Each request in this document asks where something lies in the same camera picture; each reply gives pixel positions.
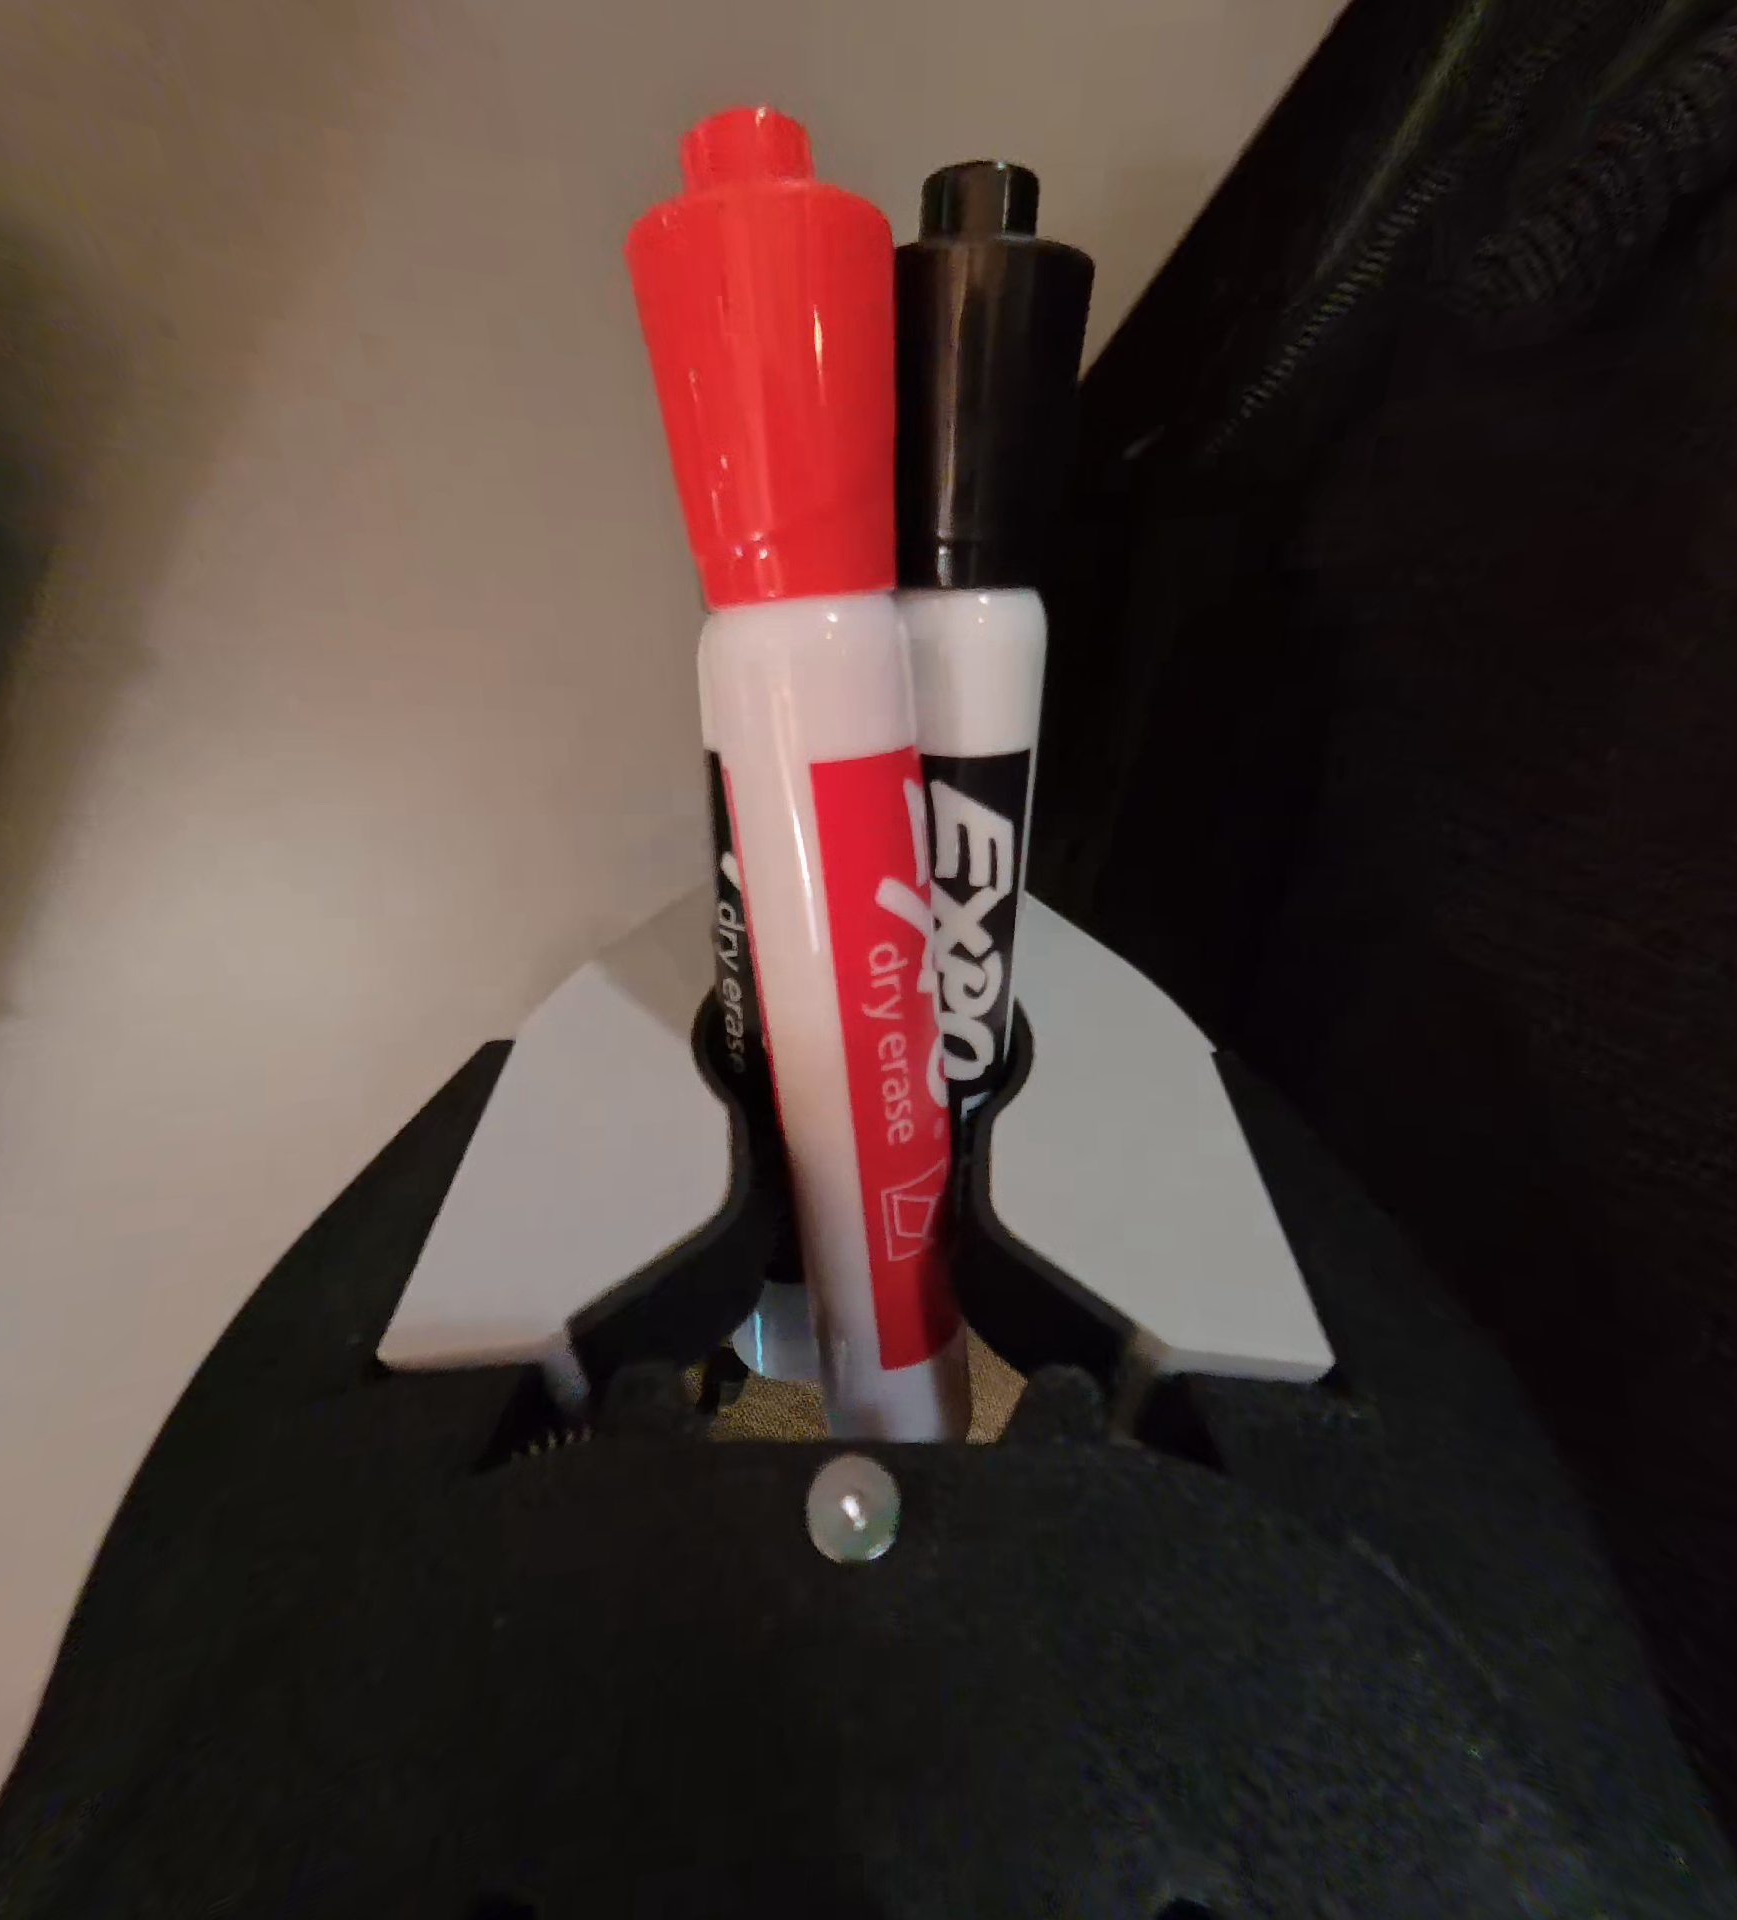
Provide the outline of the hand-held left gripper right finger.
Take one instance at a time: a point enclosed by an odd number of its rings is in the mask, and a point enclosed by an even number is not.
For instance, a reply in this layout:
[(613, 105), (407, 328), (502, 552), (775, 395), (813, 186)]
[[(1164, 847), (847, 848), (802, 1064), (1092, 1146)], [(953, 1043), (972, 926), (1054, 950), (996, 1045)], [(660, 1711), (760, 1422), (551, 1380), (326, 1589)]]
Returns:
[(1217, 1050), (1038, 900), (999, 1091), (971, 1120), (954, 1289), (1021, 1379), (1083, 1373), (1132, 1427), (1171, 1380), (1309, 1387), (1335, 1353)]

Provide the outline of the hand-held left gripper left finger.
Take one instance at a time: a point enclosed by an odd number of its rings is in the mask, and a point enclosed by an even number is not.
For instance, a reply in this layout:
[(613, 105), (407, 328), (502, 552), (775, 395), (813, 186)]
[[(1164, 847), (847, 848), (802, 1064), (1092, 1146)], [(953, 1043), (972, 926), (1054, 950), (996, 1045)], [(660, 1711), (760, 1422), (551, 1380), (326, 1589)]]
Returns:
[(808, 1380), (784, 1191), (697, 1064), (709, 896), (604, 948), (523, 1022), (377, 1357), (394, 1373), (534, 1367), (587, 1413), (641, 1361), (731, 1345)]

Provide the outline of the black dry erase marker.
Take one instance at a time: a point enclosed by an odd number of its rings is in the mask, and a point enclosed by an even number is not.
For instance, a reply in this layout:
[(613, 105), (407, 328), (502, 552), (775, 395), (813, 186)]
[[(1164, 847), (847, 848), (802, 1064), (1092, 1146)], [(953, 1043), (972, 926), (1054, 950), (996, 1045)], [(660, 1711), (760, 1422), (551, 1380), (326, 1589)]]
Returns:
[(713, 998), (711, 1057), (721, 1085), (741, 1109), (753, 1185), (766, 1218), (760, 1294), (734, 1335), (737, 1357), (756, 1376), (813, 1387), (819, 1349), (802, 1277), (800, 1246), (780, 1139), (779, 1104), (760, 997), (756, 989), (749, 912), (737, 858), (734, 814), (722, 759), (705, 748), (709, 824), (713, 845)]
[(933, 172), (896, 276), (896, 602), (908, 639), (939, 1050), (959, 1154), (1000, 1088), (1017, 1001), (1049, 620), (1095, 264), (1038, 233), (1037, 175)]

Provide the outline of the red dry erase marker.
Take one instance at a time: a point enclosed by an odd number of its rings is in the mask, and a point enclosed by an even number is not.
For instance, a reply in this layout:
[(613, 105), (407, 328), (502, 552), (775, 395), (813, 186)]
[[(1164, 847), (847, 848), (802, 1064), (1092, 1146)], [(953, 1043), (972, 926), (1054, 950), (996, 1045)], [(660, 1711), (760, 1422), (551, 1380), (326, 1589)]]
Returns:
[(706, 607), (697, 679), (828, 1429), (956, 1443), (928, 819), (894, 600), (894, 242), (766, 107), (680, 141), (625, 257)]

